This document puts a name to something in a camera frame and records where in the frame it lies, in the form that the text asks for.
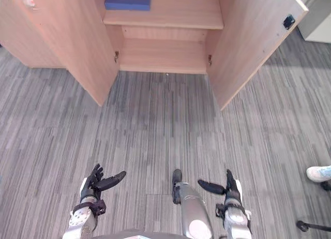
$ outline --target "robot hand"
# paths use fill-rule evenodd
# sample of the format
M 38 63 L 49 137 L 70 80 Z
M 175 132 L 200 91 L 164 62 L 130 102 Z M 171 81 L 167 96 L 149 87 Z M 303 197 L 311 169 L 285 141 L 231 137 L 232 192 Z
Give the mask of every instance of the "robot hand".
M 211 193 L 225 195 L 224 204 L 216 204 L 216 216 L 222 218 L 223 226 L 229 238 L 251 239 L 250 211 L 246 211 L 242 204 L 242 186 L 239 180 L 233 178 L 232 172 L 227 170 L 227 187 L 198 180 L 199 185 Z
M 103 168 L 97 164 L 91 174 L 84 179 L 80 195 L 80 204 L 70 213 L 69 228 L 63 239 L 86 239 L 98 225 L 98 216 L 106 212 L 106 204 L 101 199 L 101 192 L 116 186 L 126 175 L 123 171 L 115 176 L 104 178 Z
M 97 200 L 100 200 L 102 191 L 105 191 L 107 189 L 116 186 L 126 175 L 126 172 L 122 171 L 121 173 L 115 176 L 102 179 L 103 177 L 102 171 L 103 168 L 100 167 L 100 164 L 96 164 L 90 176 L 84 180 L 80 193 L 81 202 L 84 198 L 88 196 L 93 196 Z

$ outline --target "wooden cabinet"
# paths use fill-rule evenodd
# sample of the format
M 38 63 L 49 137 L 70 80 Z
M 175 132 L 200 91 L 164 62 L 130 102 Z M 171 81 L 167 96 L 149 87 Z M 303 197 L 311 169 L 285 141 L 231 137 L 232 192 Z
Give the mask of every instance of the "wooden cabinet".
M 15 0 L 0 0 L 0 44 L 28 67 L 65 68 Z
M 208 74 L 224 108 L 308 11 L 300 0 L 152 0 L 150 11 L 106 11 L 103 2 L 35 0 L 38 10 L 25 9 L 99 105 L 127 70 Z

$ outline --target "open cabinet door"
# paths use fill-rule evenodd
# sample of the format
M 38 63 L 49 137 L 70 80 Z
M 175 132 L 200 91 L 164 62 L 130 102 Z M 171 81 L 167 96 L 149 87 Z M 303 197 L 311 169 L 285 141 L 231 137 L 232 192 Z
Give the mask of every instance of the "open cabinet door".
M 119 69 L 102 17 L 94 0 L 34 0 L 23 4 L 30 21 L 60 62 L 102 105 Z
M 233 4 L 226 12 L 224 29 L 215 45 L 212 64 L 207 68 L 215 97 L 223 109 L 257 72 L 308 12 L 301 0 L 220 0 Z M 295 23 L 285 28 L 292 15 Z
M 15 0 L 0 0 L 0 43 L 25 66 L 63 68 Z

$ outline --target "striped carpet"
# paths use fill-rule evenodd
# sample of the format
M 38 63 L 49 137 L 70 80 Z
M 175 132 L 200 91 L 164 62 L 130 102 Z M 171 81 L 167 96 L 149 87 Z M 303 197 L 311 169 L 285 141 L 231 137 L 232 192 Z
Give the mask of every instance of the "striped carpet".
M 206 76 L 121 72 L 98 107 L 65 70 L 28 69 L 0 49 L 0 238 L 61 238 L 78 190 L 97 162 L 127 171 L 102 195 L 96 235 L 137 228 L 180 233 L 170 179 L 184 179 L 214 217 L 223 197 L 196 180 L 243 185 L 254 238 L 331 238 L 297 219 L 331 226 L 331 198 L 307 180 L 331 165 L 331 45 L 297 30 L 220 112 Z

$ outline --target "blue object on shelf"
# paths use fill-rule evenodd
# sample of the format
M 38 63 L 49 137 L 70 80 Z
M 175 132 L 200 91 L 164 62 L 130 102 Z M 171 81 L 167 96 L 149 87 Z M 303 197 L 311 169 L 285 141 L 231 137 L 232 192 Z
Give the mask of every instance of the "blue object on shelf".
M 105 0 L 106 10 L 150 10 L 151 0 Z

